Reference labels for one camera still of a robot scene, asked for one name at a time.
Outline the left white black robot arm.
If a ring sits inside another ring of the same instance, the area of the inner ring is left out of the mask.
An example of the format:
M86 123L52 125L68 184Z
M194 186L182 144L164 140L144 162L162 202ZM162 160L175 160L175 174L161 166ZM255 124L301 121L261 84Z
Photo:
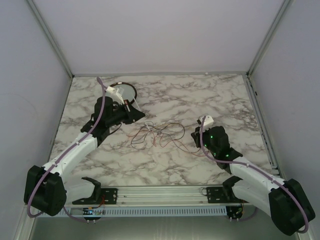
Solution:
M57 215L66 203L98 205L103 202L101 183L91 177L82 177L75 183L68 179L75 167L97 149L113 132L113 126L130 125L146 115L128 100L122 104L111 97L99 97L89 121L76 139L56 158L43 166L32 166L27 172L24 203L27 214L37 217L31 208L49 216Z

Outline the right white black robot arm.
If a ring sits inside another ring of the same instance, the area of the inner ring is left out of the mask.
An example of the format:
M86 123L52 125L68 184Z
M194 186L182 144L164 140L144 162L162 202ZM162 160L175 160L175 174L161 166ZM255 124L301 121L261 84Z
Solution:
M311 203L301 184L274 176L247 160L231 147L222 126L206 130L196 127L191 137L197 148L232 176L223 182L229 200L243 200L267 214L285 235L306 233L315 217Z

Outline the round brown-rimmed dish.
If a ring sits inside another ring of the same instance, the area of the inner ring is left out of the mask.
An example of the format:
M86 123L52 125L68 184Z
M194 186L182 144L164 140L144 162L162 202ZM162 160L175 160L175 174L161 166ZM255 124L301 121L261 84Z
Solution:
M123 100L127 100L130 104L133 104L137 98L136 88L128 82L116 82L110 85L114 89L119 89L120 95Z

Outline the marble pattern table mat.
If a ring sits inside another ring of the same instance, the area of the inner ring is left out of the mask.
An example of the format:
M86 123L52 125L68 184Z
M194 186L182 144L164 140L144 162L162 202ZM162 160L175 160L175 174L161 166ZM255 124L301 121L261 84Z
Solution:
M146 116L113 128L113 134L76 166L71 179L91 177L105 186L221 184L229 174L191 137L203 115L224 127L235 150L272 172L241 75L104 76L102 81L106 86L132 84Z

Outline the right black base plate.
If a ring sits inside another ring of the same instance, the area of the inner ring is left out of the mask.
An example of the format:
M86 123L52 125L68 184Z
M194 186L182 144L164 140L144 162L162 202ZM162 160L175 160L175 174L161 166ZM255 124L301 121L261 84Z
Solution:
M210 204L226 203L226 204L240 204L247 203L247 201L237 198L230 187L212 186L205 188L205 195Z

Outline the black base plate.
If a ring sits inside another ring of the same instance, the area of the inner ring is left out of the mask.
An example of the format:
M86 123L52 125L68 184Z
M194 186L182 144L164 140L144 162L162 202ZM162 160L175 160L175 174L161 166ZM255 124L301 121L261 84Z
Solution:
M117 188L97 188L90 197L79 198L72 202L73 205L115 205L118 198Z
M210 204L226 203L226 204L240 204L247 203L247 201L237 198L230 187L212 186L205 188L205 195Z

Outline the aluminium front rail frame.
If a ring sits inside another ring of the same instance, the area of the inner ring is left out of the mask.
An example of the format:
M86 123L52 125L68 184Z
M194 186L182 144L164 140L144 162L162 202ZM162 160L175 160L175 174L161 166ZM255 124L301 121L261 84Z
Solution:
M44 186L36 191L31 206L50 213L57 212L64 205L74 205L73 201L81 198L88 198L93 191L99 188L117 188L116 204L106 205L166 205L166 204L202 204L208 203L206 197L207 187L223 187L222 185L213 186L129 186L129 187L102 187L100 184L93 184L84 181L74 184L67 188L59 186L56 189L46 190ZM247 201L248 194L241 197L241 200Z

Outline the left aluminium corner post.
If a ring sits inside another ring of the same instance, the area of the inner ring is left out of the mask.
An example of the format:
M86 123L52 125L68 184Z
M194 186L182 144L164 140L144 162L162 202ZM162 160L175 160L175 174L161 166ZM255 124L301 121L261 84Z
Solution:
M35 17L36 21L38 22L41 30L43 31L46 39L48 40L50 46L52 47L54 53L58 57L58 60L60 61L61 65L63 66L65 72L67 73L68 77L73 79L74 74L72 73L71 67L63 54L62 49L60 48L58 41L56 40L53 32L51 31L49 25L47 24L45 18L43 17L40 9L36 5L36 3L33 0L26 0L25 1L30 8L33 16Z

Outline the aluminium corner post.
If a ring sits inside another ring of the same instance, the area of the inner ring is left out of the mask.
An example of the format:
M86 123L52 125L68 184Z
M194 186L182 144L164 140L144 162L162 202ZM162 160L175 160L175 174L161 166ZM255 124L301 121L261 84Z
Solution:
M253 61L251 62L248 71L246 72L247 78L253 76L255 71L257 70L264 54L266 53L269 45L271 44L278 28L280 27L281 22L283 21L284 17L286 16L287 11L291 7L291 5L294 3L294 0L283 0L279 10L277 11L270 27L268 28L265 37L255 54L255 57L253 58Z
M61 65L63 66L65 72L67 73L68 77L73 79L74 74L72 73L71 67L63 54L62 49L60 48L58 41L56 40L53 32L51 31L49 25L47 24L45 18L43 17L40 9L36 5L36 3L33 0L26 0L25 1L30 8L33 16L35 17L36 21L38 22L41 30L43 31L46 39L48 40L50 46L52 47L54 53L58 57L58 60L60 61Z

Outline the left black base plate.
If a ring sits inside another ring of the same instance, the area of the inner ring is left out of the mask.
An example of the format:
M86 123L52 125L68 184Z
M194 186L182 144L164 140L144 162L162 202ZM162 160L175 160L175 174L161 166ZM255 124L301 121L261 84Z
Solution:
M115 205L118 198L117 188L97 188L90 197L79 198L72 202L73 205Z

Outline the right aluminium corner post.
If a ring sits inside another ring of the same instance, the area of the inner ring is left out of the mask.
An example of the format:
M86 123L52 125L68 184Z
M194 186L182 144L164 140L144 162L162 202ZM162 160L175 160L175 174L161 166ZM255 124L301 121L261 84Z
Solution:
M280 27L281 22L283 21L284 17L286 16L287 11L291 7L291 5L294 3L294 0L283 0L279 10L277 11L270 27L268 28L265 37L255 54L255 57L253 58L253 61L251 62L248 71L246 72L247 78L253 76L255 71L257 70L264 54L266 53L269 45L271 44L278 28Z

